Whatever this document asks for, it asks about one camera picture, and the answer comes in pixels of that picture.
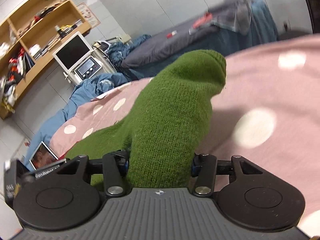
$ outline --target metal screw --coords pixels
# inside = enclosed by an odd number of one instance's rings
[[[121,194],[123,192],[123,188],[121,188],[119,186],[112,186],[112,187],[108,188],[108,192],[112,195]]]
[[[195,192],[201,195],[209,194],[211,192],[211,189],[208,187],[196,187]]]

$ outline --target white polka dot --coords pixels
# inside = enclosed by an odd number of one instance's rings
[[[276,114],[267,108],[256,108],[240,118],[233,131],[237,145],[255,148],[272,135],[276,127]]]
[[[97,112],[99,112],[103,108],[102,105],[96,105],[93,109],[93,115],[95,115]]]
[[[122,98],[121,100],[118,101],[118,103],[116,103],[116,105],[113,108],[113,111],[117,111],[125,102],[125,98]]]
[[[74,133],[76,130],[77,130],[77,128],[74,125],[69,124],[64,128],[63,131],[65,134],[71,134],[71,133]]]
[[[306,59],[307,55],[303,51],[290,50],[279,55],[278,67],[283,70],[302,68],[306,62]]]
[[[126,84],[121,85],[120,87],[118,87],[118,90],[123,91],[125,88],[130,87],[131,86],[131,82],[128,82]]]
[[[298,228],[310,237],[320,236],[320,210],[302,219]]]
[[[111,89],[111,90],[109,90],[109,91],[107,91],[107,92],[104,92],[103,94],[97,96],[96,98],[97,98],[97,99],[103,99],[103,98],[105,98],[107,95],[109,95],[109,94],[111,94],[112,92],[114,92],[115,90],[116,90],[116,89],[113,88],[113,89]]]
[[[84,138],[88,137],[90,134],[92,134],[92,131],[93,131],[93,128],[90,128],[89,130],[87,130],[84,133],[84,135],[82,136],[82,138],[84,139]]]

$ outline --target pink bedsheet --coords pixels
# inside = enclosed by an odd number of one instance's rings
[[[150,79],[125,84],[78,108],[52,137],[59,156],[122,119]],[[257,46],[227,57],[227,85],[212,99],[211,130],[196,152],[242,155],[297,187],[299,223],[320,235],[320,36]],[[219,178],[216,189],[228,178]]]

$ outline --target green sock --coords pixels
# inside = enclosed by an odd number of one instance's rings
[[[139,94],[129,114],[76,143],[68,158],[90,159],[131,148],[126,179],[133,187],[185,187],[194,151],[209,131],[210,99],[226,81],[226,61],[213,50],[179,57]],[[92,176],[98,186],[102,176]]]

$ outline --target ribbed rubber pad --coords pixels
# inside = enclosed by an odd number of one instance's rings
[[[86,224],[66,231],[29,228],[14,240],[306,240],[297,228],[252,232],[223,217],[212,200],[191,195],[186,188],[134,188],[106,202]]]

